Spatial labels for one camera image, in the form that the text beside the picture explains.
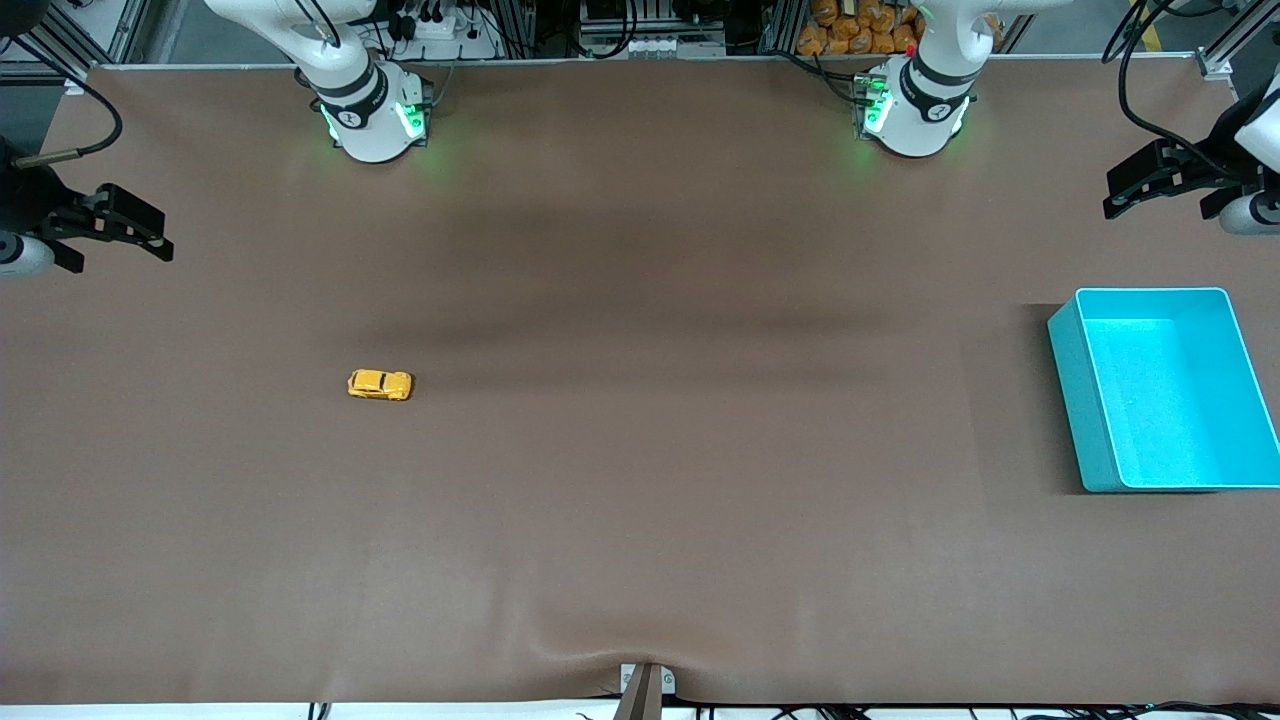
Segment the blue storage box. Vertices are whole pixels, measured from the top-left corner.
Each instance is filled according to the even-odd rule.
[[[1089,491],[1280,487],[1280,445],[1222,288],[1082,288],[1048,334]]]

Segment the toy car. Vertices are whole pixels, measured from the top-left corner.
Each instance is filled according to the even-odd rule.
[[[347,395],[376,397],[380,400],[408,400],[413,392],[413,375],[384,373],[381,370],[356,370],[347,380]]]

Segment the wire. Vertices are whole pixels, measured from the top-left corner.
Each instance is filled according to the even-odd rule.
[[[1212,15],[1213,13],[1220,13],[1225,9],[1226,9],[1225,5],[1212,5],[1210,8],[1204,8],[1203,10],[1198,10],[1196,13],[1188,13],[1187,10],[1175,8],[1166,8],[1165,12],[1169,13],[1170,15],[1174,15],[1175,18],[1203,18]]]
[[[1161,13],[1164,13],[1172,1],[1174,0],[1158,0],[1155,9],[1152,9],[1142,22],[1133,24],[1134,20],[1140,15],[1140,13],[1146,10],[1147,6],[1147,0],[1138,0],[1138,3],[1135,3],[1129,9],[1129,13],[1125,14],[1125,19],[1120,22],[1120,26],[1116,27],[1116,32],[1112,33],[1111,36],[1111,42],[1107,42],[1107,49],[1106,51],[1103,51],[1102,56],[1103,63],[1108,63],[1115,59],[1115,55],[1111,54],[1112,45],[1115,40],[1124,32],[1125,26],[1132,26],[1129,28],[1126,42],[1124,46],[1124,53],[1120,55],[1120,73],[1119,73],[1120,77],[1116,82],[1116,94],[1120,100],[1120,111],[1124,113],[1124,117],[1128,118],[1130,123],[1140,127],[1142,129],[1152,135],[1164,137],[1172,145],[1181,147],[1187,152],[1190,152],[1220,176],[1242,179],[1238,176],[1238,173],[1229,170],[1221,163],[1210,158],[1203,150],[1197,147],[1185,137],[1167,128],[1160,127],[1156,123],[1152,123],[1151,120],[1147,120],[1146,118],[1138,115],[1138,113],[1135,113],[1133,108],[1129,106],[1129,61],[1133,60],[1133,51],[1138,46],[1138,42],[1142,41],[1142,35],[1147,32],[1147,28],[1149,28],[1156,22],[1156,18],[1158,18]]]
[[[342,47],[342,38],[338,37],[338,28],[333,27],[333,20],[329,19],[329,13],[325,13],[324,8],[320,6],[320,0],[311,0],[311,4],[315,6],[316,12],[320,13],[320,17],[324,18],[324,24],[329,26],[329,32],[333,33],[333,46]]]
[[[799,55],[795,55],[792,53],[787,53],[786,50],[765,50],[764,54],[765,55],[777,55],[778,58],[786,58],[787,60],[791,60],[791,64],[796,65],[801,70],[804,70],[804,72],[806,72],[806,73],[809,73],[809,74],[812,74],[814,77],[827,76],[831,79],[845,79],[845,81],[852,81],[854,79],[852,74],[847,74],[847,73],[832,73],[832,72],[828,72],[828,70],[823,70],[822,67],[810,65],[809,63],[805,63],[803,59],[800,59]]]
[[[851,105],[858,105],[858,100],[855,100],[851,95],[836,87],[835,81],[831,78],[827,70],[823,69],[822,60],[819,60],[817,55],[813,56],[813,64],[818,68],[818,72],[822,74],[822,82],[827,83],[827,88],[831,90],[836,95],[836,97],[840,97],[841,100]]]
[[[563,26],[563,29],[564,29],[564,40],[568,42],[568,46],[572,47],[579,55],[585,55],[585,56],[593,58],[595,60],[608,60],[609,58],[617,56],[623,50],[626,50],[627,47],[630,47],[631,46],[631,41],[636,38],[636,32],[639,32],[639,29],[640,29],[640,12],[639,12],[639,9],[636,6],[636,0],[627,0],[627,5],[631,8],[631,31],[630,31],[630,35],[627,32],[627,17],[626,17],[626,12],[623,10],[623,13],[622,13],[622,37],[618,40],[617,46],[613,47],[613,50],[609,50],[608,53],[605,53],[604,55],[596,55],[596,54],[591,53],[590,50],[586,50],[573,37],[573,33],[570,29],[573,23],[566,22],[566,19],[568,18],[568,10],[570,10],[570,5],[571,4],[572,4],[572,0],[564,0],[564,4],[561,5],[561,24]]]
[[[307,10],[307,6],[302,4],[302,0],[293,0],[293,4],[297,5],[300,10],[302,10],[302,14],[307,17],[308,23],[316,24],[315,17],[312,17],[311,12]]]
[[[538,51],[538,47],[535,45],[525,45],[524,42],[518,41],[518,40],[513,40],[511,36],[508,36],[506,32],[503,32],[502,28],[498,27],[498,24],[495,22],[493,22],[493,19],[490,19],[488,14],[485,14],[484,9],[476,8],[475,0],[471,0],[471,13],[470,13],[471,24],[476,24],[475,13],[477,10],[480,12],[480,17],[484,18],[484,24],[492,27],[494,29],[494,32],[497,32],[499,36],[502,36],[503,40],[507,41],[508,45],[515,45],[516,47],[520,47],[520,56],[521,58],[527,58],[529,56],[526,54],[527,50],[532,50],[535,53]]]
[[[444,102],[444,94],[449,90],[449,83],[453,82],[453,70],[458,69],[458,61],[453,60],[449,64],[449,74],[444,76],[444,83],[440,85],[440,94],[431,97],[431,108],[436,108],[440,102]]]
[[[374,32],[378,33],[378,51],[383,54],[383,58],[388,58],[387,41],[383,40],[383,28],[378,23],[374,23]]]
[[[124,120],[120,118],[120,113],[119,113],[119,110],[115,109],[115,105],[111,105],[110,100],[108,100],[106,97],[102,97],[101,92],[99,92],[99,91],[93,90],[92,87],[90,87],[90,85],[87,82],[82,81],[81,78],[76,77],[70,72],[65,70],[60,64],[52,61],[52,59],[46,58],[46,56],[41,55],[40,53],[36,53],[36,49],[32,47],[31,45],[27,45],[26,40],[23,40],[20,37],[14,37],[13,42],[17,44],[18,47],[22,47],[23,50],[26,50],[27,53],[29,53],[32,56],[35,56],[37,60],[40,60],[41,63],[44,63],[45,65],[47,65],[49,69],[51,69],[55,73],[63,76],[64,79],[68,79],[68,81],[78,85],[79,88],[83,90],[86,95],[88,95],[93,100],[97,100],[99,102],[101,102],[102,106],[106,108],[106,111],[111,114],[111,132],[108,133],[106,137],[104,137],[102,140],[100,140],[100,141],[97,141],[97,142],[95,142],[92,145],[86,145],[83,147],[76,147],[72,151],[72,152],[74,152],[74,155],[73,155],[74,158],[83,158],[84,155],[90,155],[90,154],[93,154],[93,152],[99,152],[99,151],[106,150],[113,143],[115,143],[116,140],[120,138],[120,133],[124,132]],[[61,159],[63,160],[70,160],[72,158],[61,158]],[[44,163],[44,164],[51,164],[51,163],[56,163],[56,161],[58,160],[50,160],[49,163]]]

